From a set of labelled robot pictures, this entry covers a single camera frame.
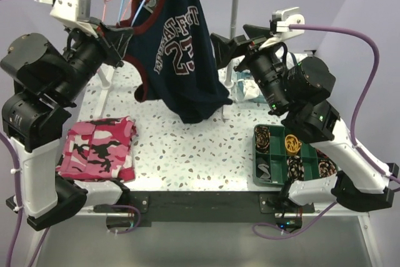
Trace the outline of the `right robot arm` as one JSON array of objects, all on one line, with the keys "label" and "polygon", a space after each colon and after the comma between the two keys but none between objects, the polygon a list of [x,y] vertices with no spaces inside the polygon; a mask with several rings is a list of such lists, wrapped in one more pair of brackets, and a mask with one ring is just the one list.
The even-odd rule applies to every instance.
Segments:
[{"label": "right robot arm", "polygon": [[247,70],[264,96],[269,114],[279,116],[282,125],[302,142],[320,150],[338,166],[336,174],[309,181],[287,181],[275,205],[291,213],[311,203],[332,202],[356,212],[388,209],[399,181],[399,167],[377,159],[357,140],[354,123],[346,124],[329,103],[335,77],[321,59],[309,56],[293,67],[276,56],[276,46],[304,31],[347,34],[362,39],[372,49],[372,73],[379,66],[379,49],[363,33],[332,26],[277,23],[270,29],[255,27],[251,36],[232,39],[211,34],[217,67],[241,57],[236,71]]}]

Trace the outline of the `brown pink floral rolled tie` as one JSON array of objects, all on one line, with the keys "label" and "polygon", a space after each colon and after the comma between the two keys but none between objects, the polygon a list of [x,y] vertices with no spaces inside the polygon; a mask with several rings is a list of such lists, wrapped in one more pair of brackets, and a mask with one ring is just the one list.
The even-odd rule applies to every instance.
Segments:
[{"label": "brown pink floral rolled tie", "polygon": [[318,162],[320,178],[327,178],[337,173],[334,163],[330,159],[320,159]]}]

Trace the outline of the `white garment in basket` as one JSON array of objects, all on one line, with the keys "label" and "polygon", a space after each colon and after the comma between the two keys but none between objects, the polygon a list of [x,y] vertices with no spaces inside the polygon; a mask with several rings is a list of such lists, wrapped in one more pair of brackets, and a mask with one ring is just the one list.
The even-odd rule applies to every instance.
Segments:
[{"label": "white garment in basket", "polygon": [[[286,56],[284,56],[284,50],[281,48],[276,51],[276,56],[281,62],[286,58],[286,66],[288,69],[291,69],[297,65],[297,63],[308,57],[308,54],[288,52]],[[248,70],[236,73],[236,101],[266,103],[260,88]]]}]

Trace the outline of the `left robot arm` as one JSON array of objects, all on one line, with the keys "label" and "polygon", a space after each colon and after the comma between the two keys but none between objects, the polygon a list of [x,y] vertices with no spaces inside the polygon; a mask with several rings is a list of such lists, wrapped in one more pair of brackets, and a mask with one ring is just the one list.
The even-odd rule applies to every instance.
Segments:
[{"label": "left robot arm", "polygon": [[56,153],[77,96],[103,64],[122,66],[133,34],[132,28],[93,21],[87,31],[68,30],[63,52],[44,35],[30,33],[16,38],[2,58],[1,69],[14,81],[14,95],[1,110],[2,140],[17,187],[6,204],[23,211],[32,229],[48,229],[87,206],[128,208],[130,192],[122,182],[63,178],[56,172]]}]

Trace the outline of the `navy tank top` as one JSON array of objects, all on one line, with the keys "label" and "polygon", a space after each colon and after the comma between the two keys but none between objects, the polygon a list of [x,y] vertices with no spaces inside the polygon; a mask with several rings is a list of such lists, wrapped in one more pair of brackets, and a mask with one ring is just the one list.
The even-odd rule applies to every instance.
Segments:
[{"label": "navy tank top", "polygon": [[[132,0],[131,27],[142,0]],[[196,124],[232,104],[219,80],[213,47],[200,0],[147,0],[131,27],[124,60],[140,74],[137,102],[161,100],[182,122]]]}]

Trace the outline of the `grey white rolled tie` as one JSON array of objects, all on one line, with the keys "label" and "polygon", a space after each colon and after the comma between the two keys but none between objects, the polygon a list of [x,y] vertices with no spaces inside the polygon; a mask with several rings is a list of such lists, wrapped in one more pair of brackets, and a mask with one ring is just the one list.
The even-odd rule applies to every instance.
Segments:
[{"label": "grey white rolled tie", "polygon": [[270,167],[265,161],[260,161],[257,163],[257,169],[261,172],[260,179],[268,183],[272,182]]}]

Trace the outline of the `yellow rolled tie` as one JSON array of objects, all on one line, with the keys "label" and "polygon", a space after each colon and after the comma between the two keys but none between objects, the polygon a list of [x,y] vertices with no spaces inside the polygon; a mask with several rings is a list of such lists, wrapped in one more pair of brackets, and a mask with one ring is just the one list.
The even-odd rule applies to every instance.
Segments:
[{"label": "yellow rolled tie", "polygon": [[302,146],[302,142],[293,134],[288,134],[284,139],[286,153],[290,156],[297,155]]}]

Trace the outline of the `green compartment tray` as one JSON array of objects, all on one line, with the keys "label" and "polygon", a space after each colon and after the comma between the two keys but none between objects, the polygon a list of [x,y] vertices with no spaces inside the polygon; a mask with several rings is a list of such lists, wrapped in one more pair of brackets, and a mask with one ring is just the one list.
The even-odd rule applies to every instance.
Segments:
[{"label": "green compartment tray", "polygon": [[[286,153],[286,148],[284,145],[284,139],[288,134],[292,134],[289,130],[282,126],[271,126],[266,124],[258,124],[256,126],[264,125],[270,130],[270,145],[269,152],[264,154],[256,150],[255,133],[253,132],[252,146],[253,146],[253,181],[258,186],[282,186],[288,180],[288,166],[287,158],[290,156]],[[330,159],[321,151],[313,148],[309,144],[302,142],[301,150],[296,155],[300,156],[303,161],[305,175],[304,181],[309,181],[312,179],[319,179],[318,162],[320,159]],[[259,177],[261,172],[257,169],[257,163],[260,161],[265,161],[270,167],[270,174],[272,182],[268,183],[261,180]]]}]

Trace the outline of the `black white spotted rolled tie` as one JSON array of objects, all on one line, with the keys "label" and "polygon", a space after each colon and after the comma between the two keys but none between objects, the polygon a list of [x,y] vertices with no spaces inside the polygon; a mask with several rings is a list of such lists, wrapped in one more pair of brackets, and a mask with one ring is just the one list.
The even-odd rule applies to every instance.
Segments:
[{"label": "black white spotted rolled tie", "polygon": [[305,169],[300,156],[289,156],[287,158],[287,178],[290,181],[304,181]]}]

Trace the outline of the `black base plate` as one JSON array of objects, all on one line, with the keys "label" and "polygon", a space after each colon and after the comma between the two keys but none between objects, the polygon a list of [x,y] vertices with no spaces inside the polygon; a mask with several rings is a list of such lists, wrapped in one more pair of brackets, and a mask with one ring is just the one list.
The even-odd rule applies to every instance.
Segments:
[{"label": "black base plate", "polygon": [[273,206],[277,192],[267,191],[131,191],[116,204],[141,213],[140,226],[155,222],[272,222],[281,211]]}]

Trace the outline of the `pink camouflage folded garment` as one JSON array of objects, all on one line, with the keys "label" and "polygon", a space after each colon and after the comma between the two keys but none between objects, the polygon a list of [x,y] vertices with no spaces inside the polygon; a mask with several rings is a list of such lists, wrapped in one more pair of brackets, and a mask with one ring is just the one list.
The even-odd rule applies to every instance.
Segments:
[{"label": "pink camouflage folded garment", "polygon": [[135,179],[131,145],[136,125],[130,116],[75,123],[67,132],[56,171],[81,181]]}]

